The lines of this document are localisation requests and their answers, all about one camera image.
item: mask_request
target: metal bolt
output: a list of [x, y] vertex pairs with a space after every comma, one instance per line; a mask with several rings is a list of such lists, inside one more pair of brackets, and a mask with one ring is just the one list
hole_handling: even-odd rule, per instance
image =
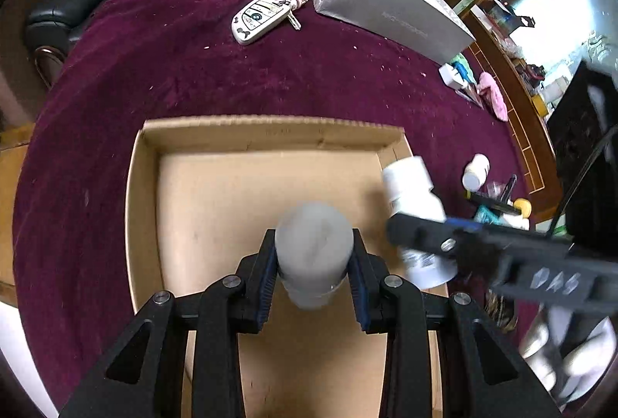
[[163, 305], [171, 297], [172, 297], [172, 295], [169, 293], [169, 291], [159, 291], [158, 293], [154, 294], [153, 300], [158, 305]]
[[399, 275], [388, 275], [384, 278], [384, 283], [390, 288], [397, 288], [404, 283]]
[[455, 293], [454, 295], [455, 303], [459, 303], [460, 305], [469, 305], [470, 297], [466, 293]]
[[442, 249], [444, 252], [449, 252], [453, 249], [453, 247], [455, 247], [455, 244], [457, 244], [457, 242], [455, 242], [455, 239], [446, 239], [444, 242], [442, 242], [442, 245], [440, 245], [440, 249]]
[[223, 285], [227, 288], [234, 288], [240, 284], [240, 277], [238, 275], [228, 275], [223, 278]]

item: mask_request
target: black cable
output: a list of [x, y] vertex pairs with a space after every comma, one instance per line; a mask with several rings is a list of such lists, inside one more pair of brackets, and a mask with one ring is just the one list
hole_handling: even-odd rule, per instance
[[603, 135], [603, 137], [599, 140], [599, 142], [589, 154], [588, 159], [586, 159], [586, 162], [577, 173], [576, 180], [569, 188], [567, 194], [560, 201], [558, 209], [556, 209], [554, 217], [551, 220], [551, 225], [549, 225], [549, 230], [545, 233], [546, 238], [552, 238], [552, 236], [554, 235], [554, 230], [558, 224], [558, 219], [560, 219], [560, 216], [562, 216], [562, 213], [567, 208], [567, 205], [569, 204], [571, 198], [573, 197], [573, 195], [575, 195], [577, 189], [579, 188], [579, 185], [582, 183], [584, 176], [588, 173], [588, 170], [590, 169], [590, 167], [592, 167], [592, 164], [595, 162], [595, 160], [599, 158], [599, 155], [610, 142], [611, 138], [614, 137], [616, 132], [618, 132], [618, 124], [614, 124], [610, 127], [610, 129], [608, 129], [608, 131]]

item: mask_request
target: metal key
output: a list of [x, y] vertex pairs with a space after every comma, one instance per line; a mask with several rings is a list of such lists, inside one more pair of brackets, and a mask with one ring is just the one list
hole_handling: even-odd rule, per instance
[[296, 18], [296, 16], [292, 14], [292, 11], [290, 11], [290, 13], [287, 15], [287, 18], [292, 23], [292, 26], [296, 31], [301, 30], [301, 24], [299, 23], [299, 20]]

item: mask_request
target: purple tablecloth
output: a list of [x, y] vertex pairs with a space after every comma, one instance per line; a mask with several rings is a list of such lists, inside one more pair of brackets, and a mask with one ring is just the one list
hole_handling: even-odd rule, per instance
[[[54, 403], [67, 401], [132, 315], [124, 193], [144, 120], [309, 115], [397, 125], [448, 214], [470, 217], [463, 167], [523, 180], [508, 127], [444, 86], [438, 66], [353, 25], [297, 13], [241, 47], [231, 19], [250, 0], [110, 0], [49, 93], [15, 201], [15, 281], [26, 337]], [[523, 183], [515, 197], [525, 194]]]

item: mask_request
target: white wall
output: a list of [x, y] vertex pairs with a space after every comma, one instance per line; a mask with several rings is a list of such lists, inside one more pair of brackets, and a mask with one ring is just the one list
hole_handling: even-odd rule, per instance
[[30, 399], [47, 418], [56, 418], [58, 411], [36, 371], [19, 312], [2, 302], [0, 302], [0, 349]]

